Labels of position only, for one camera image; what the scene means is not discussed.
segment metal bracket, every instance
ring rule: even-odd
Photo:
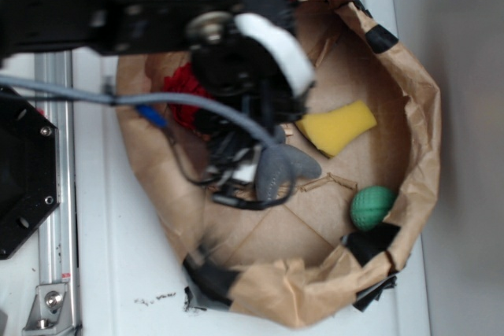
[[[60,334],[73,328],[66,283],[37,286],[23,336]]]
[[[11,257],[59,203],[57,128],[14,90],[0,92],[0,260]]]

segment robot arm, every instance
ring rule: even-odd
[[[215,99],[273,133],[305,113],[313,83],[294,37],[294,6],[292,0],[0,0],[0,58],[81,46],[101,55],[189,50],[195,75]],[[249,168],[260,149],[232,125],[217,134],[213,146],[228,144],[210,155],[212,175],[225,178],[216,201],[232,205],[234,190],[254,179]],[[252,172],[248,179],[243,171]]]

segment gray wall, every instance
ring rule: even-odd
[[[443,94],[439,204],[423,233],[432,334],[504,334],[504,0],[395,10]]]

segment black metal plate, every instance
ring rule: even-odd
[[[0,93],[17,95],[0,87]],[[0,260],[57,207],[57,128],[26,101],[0,97]]]

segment white surface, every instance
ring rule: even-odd
[[[363,0],[395,31],[392,0]],[[114,59],[87,50],[74,56],[77,87],[99,90]],[[76,105],[76,185],[85,336],[215,334],[282,335],[292,331],[227,312],[183,311],[186,286],[152,205],[136,182],[112,109]],[[173,297],[160,298],[175,293]],[[361,314],[349,307],[297,334],[425,336],[429,334],[421,244],[380,302]]]
[[[504,333],[504,0],[395,0],[443,99],[439,204],[424,229],[432,334]]]
[[[4,75],[33,79],[33,54],[4,62]],[[39,233],[35,232],[8,260],[0,261],[0,309],[9,317],[5,336],[18,336],[28,320],[39,285]]]

